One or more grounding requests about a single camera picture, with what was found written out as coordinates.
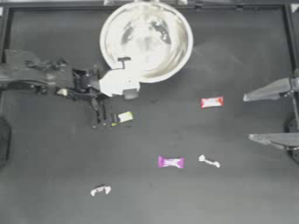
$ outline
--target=gray bracket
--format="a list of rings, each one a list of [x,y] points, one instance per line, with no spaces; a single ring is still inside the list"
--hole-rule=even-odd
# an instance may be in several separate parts
[[[299,133],[251,134],[249,139],[263,145],[273,145],[279,150],[299,149]]]

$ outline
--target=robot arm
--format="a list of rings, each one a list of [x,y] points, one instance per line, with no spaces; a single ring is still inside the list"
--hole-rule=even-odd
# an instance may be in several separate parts
[[[0,64],[0,90],[35,89],[39,94],[51,90],[56,95],[74,100],[86,100],[96,111],[98,123],[104,110],[103,100],[123,95],[135,99],[140,82],[135,72],[126,69],[128,57],[120,58],[123,67],[100,74],[96,68],[79,70],[66,60],[40,60],[32,52],[6,50],[6,63]]]

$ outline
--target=white candy wrapper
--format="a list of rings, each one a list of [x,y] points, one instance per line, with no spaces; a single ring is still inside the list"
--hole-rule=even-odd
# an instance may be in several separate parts
[[[201,107],[203,109],[211,108],[211,107],[221,107],[225,104],[223,96],[214,97],[214,98],[202,98],[201,99]]]

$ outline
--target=black mat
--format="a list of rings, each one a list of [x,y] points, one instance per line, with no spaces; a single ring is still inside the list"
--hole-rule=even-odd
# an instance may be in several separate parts
[[[278,11],[186,11],[195,37],[190,62],[140,98],[114,99],[132,123],[92,130],[83,102],[8,92],[11,163],[0,171],[2,223],[295,223],[298,166],[282,151],[249,141],[278,132],[291,102],[243,103],[245,92],[291,74]],[[103,59],[99,30],[108,11],[26,11],[14,15],[11,48],[78,67]],[[225,96],[223,108],[201,98]],[[198,156],[217,159],[217,169]],[[186,157],[183,170],[157,168],[158,155]],[[108,196],[90,196],[100,184]]]

